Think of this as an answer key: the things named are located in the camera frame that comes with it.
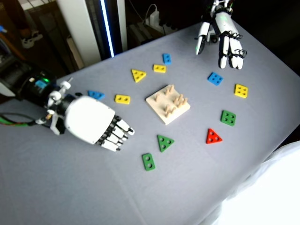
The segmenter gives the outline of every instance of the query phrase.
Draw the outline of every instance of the person's leg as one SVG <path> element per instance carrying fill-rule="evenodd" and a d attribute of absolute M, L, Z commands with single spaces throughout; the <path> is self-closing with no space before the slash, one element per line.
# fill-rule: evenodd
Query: person's leg
<path fill-rule="evenodd" d="M 31 38 L 31 29 L 27 23 L 25 13 L 18 0 L 0 0 L 4 4 L 5 11 L 9 18 L 19 30 L 22 38 Z"/>

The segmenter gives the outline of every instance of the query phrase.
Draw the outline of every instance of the gray table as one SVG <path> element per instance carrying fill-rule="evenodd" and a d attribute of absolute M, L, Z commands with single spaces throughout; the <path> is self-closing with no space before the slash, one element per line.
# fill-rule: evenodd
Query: gray table
<path fill-rule="evenodd" d="M 72 74 L 70 93 L 98 90 L 136 134 L 114 153 L 44 127 L 0 127 L 0 224 L 2 225 L 196 225 L 300 124 L 300 78 L 251 35 L 244 68 L 218 68 L 218 45 L 195 56 L 199 25 L 176 32 Z M 172 56 L 165 75 L 152 71 Z M 147 72 L 139 83 L 131 69 Z M 218 87 L 207 81 L 214 71 Z M 233 94 L 240 83 L 248 98 Z M 165 126 L 145 98 L 175 84 L 191 109 Z M 132 97 L 130 105 L 115 94 Z M 234 127 L 220 122 L 223 109 L 237 115 Z M 26 101 L 0 112 L 42 115 Z M 223 142 L 206 145 L 208 128 Z M 175 144 L 164 153 L 157 134 Z M 156 169 L 145 171 L 150 152 Z"/>

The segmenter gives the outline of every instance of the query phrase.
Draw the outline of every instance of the power strip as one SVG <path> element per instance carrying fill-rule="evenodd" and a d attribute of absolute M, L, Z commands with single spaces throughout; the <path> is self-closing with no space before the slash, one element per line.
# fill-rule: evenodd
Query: power strip
<path fill-rule="evenodd" d="M 171 34 L 177 31 L 177 29 L 171 29 L 171 27 L 164 26 L 164 29 L 162 26 L 159 25 L 159 11 L 155 10 L 145 21 L 146 25 L 150 26 L 151 28 L 157 30 L 158 32 L 162 34 Z"/>

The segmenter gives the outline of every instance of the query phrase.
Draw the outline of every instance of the robotic hand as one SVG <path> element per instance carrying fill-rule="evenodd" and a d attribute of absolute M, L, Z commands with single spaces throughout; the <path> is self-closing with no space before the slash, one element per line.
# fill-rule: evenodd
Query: robotic hand
<path fill-rule="evenodd" d="M 240 43 L 242 35 L 239 34 L 231 19 L 233 9 L 231 8 L 232 4 L 228 5 L 229 1 L 230 0 L 214 0 L 211 10 L 202 17 L 203 23 L 198 34 L 196 55 L 203 51 L 206 39 L 209 41 L 209 29 L 212 25 L 215 33 L 221 39 L 219 53 L 220 68 L 225 68 L 227 57 L 229 57 L 230 64 L 233 68 L 242 69 L 247 51 L 242 48 Z"/>
<path fill-rule="evenodd" d="M 105 104 L 88 96 L 66 94 L 71 80 L 58 86 L 53 75 L 18 60 L 0 40 L 0 94 L 46 108 L 46 116 L 30 122 L 30 126 L 52 119 L 50 129 L 56 135 L 63 134 L 67 128 L 87 143 L 120 150 L 128 135 L 135 131 Z"/>

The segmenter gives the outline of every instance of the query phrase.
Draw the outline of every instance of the toy block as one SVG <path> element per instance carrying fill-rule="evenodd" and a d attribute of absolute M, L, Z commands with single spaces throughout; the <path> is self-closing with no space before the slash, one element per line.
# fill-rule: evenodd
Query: toy block
<path fill-rule="evenodd" d="M 209 128 L 206 143 L 213 144 L 221 141 L 223 141 L 223 139 L 219 135 L 217 135 L 216 132 L 214 132 L 211 128 Z"/>
<path fill-rule="evenodd" d="M 93 90 L 88 90 L 88 95 L 94 99 L 101 100 L 105 97 L 105 94 L 102 92 L 97 92 Z"/>
<path fill-rule="evenodd" d="M 146 98 L 146 102 L 160 117 L 160 119 L 168 125 L 173 120 L 181 116 L 190 109 L 188 99 L 179 94 L 174 85 L 167 85 L 153 95 Z"/>
<path fill-rule="evenodd" d="M 236 115 L 232 112 L 223 110 L 221 121 L 229 126 L 234 126 Z"/>
<path fill-rule="evenodd" d="M 120 104 L 130 104 L 130 96 L 128 95 L 116 95 L 116 98 L 114 99 L 116 103 Z"/>
<path fill-rule="evenodd" d="M 142 160 L 144 162 L 146 171 L 155 169 L 154 161 L 150 153 L 142 155 Z"/>
<path fill-rule="evenodd" d="M 164 64 L 170 65 L 172 63 L 170 54 L 163 54 Z"/>
<path fill-rule="evenodd" d="M 165 73 L 167 71 L 167 67 L 164 65 L 154 64 L 153 71 L 157 73 Z"/>
<path fill-rule="evenodd" d="M 220 83 L 222 82 L 223 77 L 221 77 L 220 75 L 216 74 L 216 73 L 212 73 L 209 77 L 208 77 L 208 81 L 213 83 L 216 86 L 219 86 Z"/>
<path fill-rule="evenodd" d="M 243 86 L 243 85 L 236 84 L 235 85 L 234 94 L 236 96 L 241 97 L 241 98 L 247 98 L 247 96 L 248 96 L 248 88 L 245 87 L 245 86 Z"/>
<path fill-rule="evenodd" d="M 175 142 L 173 139 L 162 135 L 157 135 L 157 138 L 158 138 L 159 149 L 161 152 L 164 152 Z"/>
<path fill-rule="evenodd" d="M 131 72 L 132 72 L 133 78 L 134 78 L 134 80 L 135 80 L 136 83 L 138 83 L 139 81 L 141 81 L 147 75 L 146 72 L 135 70 L 135 69 L 132 69 Z"/>

